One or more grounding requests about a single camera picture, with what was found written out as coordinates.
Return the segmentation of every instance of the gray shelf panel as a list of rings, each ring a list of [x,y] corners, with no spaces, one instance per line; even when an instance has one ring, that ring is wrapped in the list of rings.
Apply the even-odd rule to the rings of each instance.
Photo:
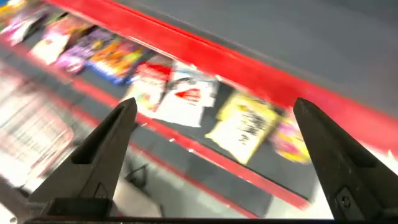
[[[398,116],[398,1],[118,2]]]

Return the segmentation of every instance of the packaged product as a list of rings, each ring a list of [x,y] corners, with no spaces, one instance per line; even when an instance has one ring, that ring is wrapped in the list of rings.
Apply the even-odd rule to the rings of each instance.
[[[138,111],[153,118],[170,78],[170,61],[171,59],[156,55],[139,65],[123,100],[134,97]]]
[[[167,93],[156,111],[156,118],[184,126],[200,127],[205,107],[212,107],[218,80],[193,67],[176,62]]]
[[[49,8],[42,4],[24,9],[11,19],[1,35],[6,36],[11,46],[16,45],[39,30],[48,14]]]
[[[311,162],[310,154],[292,109],[288,110],[280,122],[271,141],[275,146],[276,153],[282,157],[302,164]]]
[[[76,45],[61,54],[55,62],[55,66],[76,74],[82,70],[87,60],[112,38],[111,32],[97,28],[88,35],[81,37]]]
[[[46,27],[43,39],[37,43],[30,53],[47,65],[54,63],[59,55],[76,43],[84,35],[91,24],[73,17],[65,16]]]
[[[234,92],[218,118],[220,121],[206,137],[229,151],[238,162],[247,164],[279,115],[268,104]]]
[[[129,40],[115,39],[95,53],[88,65],[98,75],[118,84],[125,81],[132,65],[142,56],[144,47]]]

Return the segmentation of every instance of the shelf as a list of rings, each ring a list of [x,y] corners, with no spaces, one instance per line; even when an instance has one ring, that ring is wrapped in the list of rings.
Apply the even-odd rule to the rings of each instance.
[[[27,57],[31,63],[47,71],[49,75],[68,83],[74,90],[90,96],[90,98],[108,108],[114,107],[119,102],[119,99],[126,91],[126,86],[112,85],[107,80],[91,73],[90,70],[84,70],[81,75],[72,81],[67,73],[53,66],[44,65],[32,56],[29,56],[27,54],[29,48],[38,42],[41,36],[42,34],[38,32],[26,40],[24,44],[14,47],[8,45],[8,48],[21,57]],[[231,87],[221,85],[216,106],[205,110],[202,128],[188,128],[169,124],[147,118],[141,114],[137,115],[136,122],[151,131],[161,134],[167,140],[173,139],[184,150],[185,154],[195,154],[296,207],[305,207],[308,205],[308,200],[311,199],[317,180],[312,165],[296,164],[285,160],[275,153],[269,141],[265,141],[256,151],[256,154],[249,161],[248,165],[242,166],[233,159],[228,151],[218,147],[209,139],[204,138],[204,135],[210,131],[216,122],[214,119],[215,113],[227,99],[231,91]],[[182,154],[182,150],[179,149],[177,155],[172,155],[180,158]],[[184,162],[184,160],[179,159],[174,161],[174,165],[178,167]]]
[[[28,80],[38,82],[52,99],[68,108],[75,117],[96,126],[109,114],[111,108],[97,102],[90,96],[71,89],[60,82],[50,71],[40,68],[30,58],[1,48],[2,58],[7,64],[18,68]],[[272,196],[239,177],[207,162],[176,143],[144,127],[138,127],[131,138],[131,147],[152,161],[165,167],[195,187],[212,195],[249,218],[263,217]]]

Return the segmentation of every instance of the yellow package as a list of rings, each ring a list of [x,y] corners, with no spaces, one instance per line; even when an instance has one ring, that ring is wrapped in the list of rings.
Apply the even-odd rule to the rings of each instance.
[[[218,120],[225,120],[230,116],[230,112],[233,111],[235,107],[239,105],[239,102],[248,102],[249,104],[255,105],[259,103],[260,105],[267,105],[264,101],[259,100],[258,98],[247,95],[245,93],[241,93],[239,91],[234,91],[232,95],[228,98],[228,100],[224,103],[223,107],[218,111],[217,119]]]
[[[279,115],[253,97],[233,93],[218,114],[219,121],[206,135],[247,164],[260,143],[275,126]]]

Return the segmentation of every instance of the red and white package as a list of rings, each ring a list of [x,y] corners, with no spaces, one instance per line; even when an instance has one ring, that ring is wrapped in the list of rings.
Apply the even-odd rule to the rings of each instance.
[[[163,64],[158,64],[157,60],[153,59],[139,65],[123,98],[125,100],[134,97],[138,112],[150,118],[154,117],[170,78],[171,68]]]
[[[193,67],[176,62],[156,118],[184,126],[200,127],[205,107],[212,107],[218,80]]]

